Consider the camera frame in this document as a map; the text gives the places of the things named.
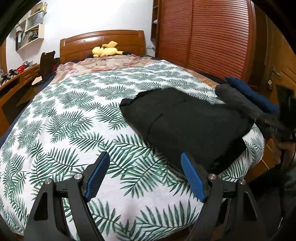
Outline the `black garment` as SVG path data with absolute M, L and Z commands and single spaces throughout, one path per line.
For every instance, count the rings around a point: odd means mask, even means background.
M 211 104 L 175 88 L 140 92 L 119 105 L 126 121 L 173 165 L 189 153 L 209 173 L 220 174 L 245 151 L 254 121 L 225 104 Z

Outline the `fern print bed cover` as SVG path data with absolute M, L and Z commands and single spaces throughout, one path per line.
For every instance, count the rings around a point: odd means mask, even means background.
M 50 79 L 1 142 L 1 216 L 8 227 L 23 235 L 43 182 L 81 173 L 103 151 L 110 167 L 89 208 L 106 240 L 159 240 L 192 225 L 201 202 L 119 105 L 166 87 L 219 103 L 214 89 L 165 60 L 84 74 L 70 66 L 60 66 L 66 75 Z

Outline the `navy blue garment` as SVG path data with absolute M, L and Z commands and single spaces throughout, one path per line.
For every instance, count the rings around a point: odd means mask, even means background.
M 279 114 L 280 108 L 273 104 L 270 100 L 262 96 L 261 94 L 253 91 L 248 84 L 244 81 L 234 78 L 225 77 L 226 82 L 241 94 L 243 94 L 249 101 L 258 106 L 265 113 Z

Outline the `grey folded garment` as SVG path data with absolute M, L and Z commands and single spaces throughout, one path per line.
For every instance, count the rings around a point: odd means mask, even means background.
M 217 85 L 215 87 L 215 94 L 227 105 L 251 118 L 258 127 L 268 130 L 284 130 L 283 125 L 274 114 L 263 112 L 258 106 L 229 84 Z

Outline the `wooden desk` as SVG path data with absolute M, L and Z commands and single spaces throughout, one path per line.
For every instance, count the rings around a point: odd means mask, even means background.
M 1 136 L 21 112 L 17 103 L 33 80 L 40 76 L 40 65 L 34 64 L 1 86 Z

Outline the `red basket on desk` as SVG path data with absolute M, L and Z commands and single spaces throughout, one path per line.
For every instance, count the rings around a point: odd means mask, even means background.
M 17 72 L 18 74 L 23 73 L 23 72 L 25 71 L 25 68 L 26 68 L 25 65 L 21 65 L 20 67 L 18 67 L 18 68 L 16 69 L 16 72 Z

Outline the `floral quilt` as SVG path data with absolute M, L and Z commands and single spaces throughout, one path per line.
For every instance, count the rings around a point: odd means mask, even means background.
M 78 63 L 67 62 L 59 65 L 53 82 L 59 82 L 66 76 L 78 76 L 123 68 L 142 67 L 155 62 L 156 60 L 152 59 L 152 57 L 139 57 L 134 54 L 86 58 Z

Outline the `dark wooden chair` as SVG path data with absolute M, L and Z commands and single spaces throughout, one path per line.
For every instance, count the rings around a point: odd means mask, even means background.
M 52 73 L 55 53 L 55 51 L 52 51 L 48 53 L 44 52 L 41 54 L 39 69 L 40 76 L 35 78 L 35 80 L 32 82 L 32 86 L 37 85 L 39 82 L 43 81 L 49 74 Z

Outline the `red-brown louvered wardrobe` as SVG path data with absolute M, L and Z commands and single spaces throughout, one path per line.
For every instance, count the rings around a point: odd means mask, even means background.
M 152 19 L 156 57 L 249 80 L 256 42 L 252 1 L 154 1 Z

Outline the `yellow plush toy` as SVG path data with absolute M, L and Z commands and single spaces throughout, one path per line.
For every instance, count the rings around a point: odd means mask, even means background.
M 117 42 L 110 41 L 108 44 L 103 44 L 101 47 L 95 47 L 92 49 L 92 55 L 94 58 L 122 55 L 123 51 L 118 51 L 116 48 Z

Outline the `wooden headboard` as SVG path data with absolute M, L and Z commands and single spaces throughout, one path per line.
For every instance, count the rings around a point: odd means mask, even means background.
M 142 30 L 106 30 L 84 33 L 60 41 L 60 63 L 83 60 L 92 53 L 92 49 L 117 42 L 117 49 L 123 52 L 143 56 L 146 54 L 144 32 Z

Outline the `white wall shelf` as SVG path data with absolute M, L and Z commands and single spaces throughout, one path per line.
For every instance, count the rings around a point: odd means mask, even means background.
M 44 40 L 47 2 L 39 2 L 16 25 L 16 51 Z

